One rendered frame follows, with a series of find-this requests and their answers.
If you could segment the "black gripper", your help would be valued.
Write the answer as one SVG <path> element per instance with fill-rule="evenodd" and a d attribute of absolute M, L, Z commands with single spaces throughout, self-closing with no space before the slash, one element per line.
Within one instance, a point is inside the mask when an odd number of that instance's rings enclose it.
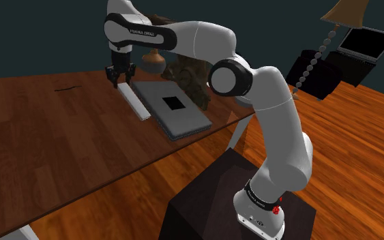
<path fill-rule="evenodd" d="M 125 82 L 130 84 L 133 76 L 135 76 L 136 65 L 130 63 L 130 52 L 111 51 L 112 65 L 105 67 L 106 77 L 113 87 L 117 88 L 118 72 L 125 72 Z"/>

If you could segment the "white remote control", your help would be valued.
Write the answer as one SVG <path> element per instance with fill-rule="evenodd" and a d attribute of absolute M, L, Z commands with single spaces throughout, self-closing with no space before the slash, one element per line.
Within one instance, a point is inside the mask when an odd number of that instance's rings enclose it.
<path fill-rule="evenodd" d="M 140 101 L 135 92 L 133 92 L 128 83 L 119 83 L 117 85 L 117 89 L 141 121 L 150 118 L 151 114 L 145 108 L 144 104 Z"/>

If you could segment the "brown round vase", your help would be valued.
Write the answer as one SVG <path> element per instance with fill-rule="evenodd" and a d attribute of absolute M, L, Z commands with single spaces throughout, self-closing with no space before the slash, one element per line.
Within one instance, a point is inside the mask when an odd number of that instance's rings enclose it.
<path fill-rule="evenodd" d="M 141 69 L 151 74 L 161 74 L 166 68 L 165 58 L 159 54 L 156 48 L 143 55 Z"/>

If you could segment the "grey closed laptop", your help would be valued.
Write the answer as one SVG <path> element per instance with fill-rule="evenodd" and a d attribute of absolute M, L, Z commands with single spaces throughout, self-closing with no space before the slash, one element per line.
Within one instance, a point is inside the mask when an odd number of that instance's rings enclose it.
<path fill-rule="evenodd" d="M 171 140 L 208 130 L 212 122 L 172 81 L 134 81 L 131 87 Z"/>

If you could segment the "brown rock sculpture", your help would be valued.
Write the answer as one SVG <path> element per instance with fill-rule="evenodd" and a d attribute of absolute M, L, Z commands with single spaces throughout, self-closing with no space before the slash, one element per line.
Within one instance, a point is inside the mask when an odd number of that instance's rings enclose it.
<path fill-rule="evenodd" d="M 166 63 L 160 76 L 177 83 L 199 108 L 207 110 L 211 101 L 207 92 L 207 62 L 179 54 L 176 56 L 175 61 Z"/>

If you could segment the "wooden table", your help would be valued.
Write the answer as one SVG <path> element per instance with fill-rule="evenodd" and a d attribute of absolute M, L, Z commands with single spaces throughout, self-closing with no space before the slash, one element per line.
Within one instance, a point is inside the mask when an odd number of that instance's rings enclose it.
<path fill-rule="evenodd" d="M 212 127 L 171 141 L 103 71 L 0 78 L 0 237 L 158 240 L 169 200 L 251 112 L 213 95 Z"/>

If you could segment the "dark robot stand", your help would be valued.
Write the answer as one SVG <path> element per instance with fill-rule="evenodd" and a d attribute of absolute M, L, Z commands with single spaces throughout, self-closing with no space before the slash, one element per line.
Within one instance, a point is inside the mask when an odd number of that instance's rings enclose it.
<path fill-rule="evenodd" d="M 158 240 L 310 240 L 315 215 L 229 149 L 169 201 Z"/>

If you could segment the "beaded floor lamp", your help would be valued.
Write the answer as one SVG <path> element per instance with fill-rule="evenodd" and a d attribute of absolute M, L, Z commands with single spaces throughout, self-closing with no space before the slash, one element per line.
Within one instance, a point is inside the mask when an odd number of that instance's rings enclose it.
<path fill-rule="evenodd" d="M 294 100 L 299 99 L 297 92 L 310 75 L 310 72 L 314 69 L 314 66 L 325 52 L 327 46 L 331 43 L 331 39 L 336 36 L 337 29 L 341 26 L 350 29 L 362 28 L 368 2 L 369 0 L 339 0 L 328 13 L 320 18 L 322 21 L 334 24 L 334 28 L 328 33 L 327 38 L 323 40 L 323 44 L 319 46 L 319 49 L 307 65 L 306 70 L 293 87 L 291 95 Z"/>

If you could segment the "dark side table with laptop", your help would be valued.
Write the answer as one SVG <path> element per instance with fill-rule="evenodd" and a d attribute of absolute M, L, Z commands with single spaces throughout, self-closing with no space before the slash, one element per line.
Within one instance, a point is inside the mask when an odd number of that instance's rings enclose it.
<path fill-rule="evenodd" d="M 342 72 L 341 81 L 357 87 L 384 54 L 384 31 L 369 27 L 349 29 L 325 61 Z"/>

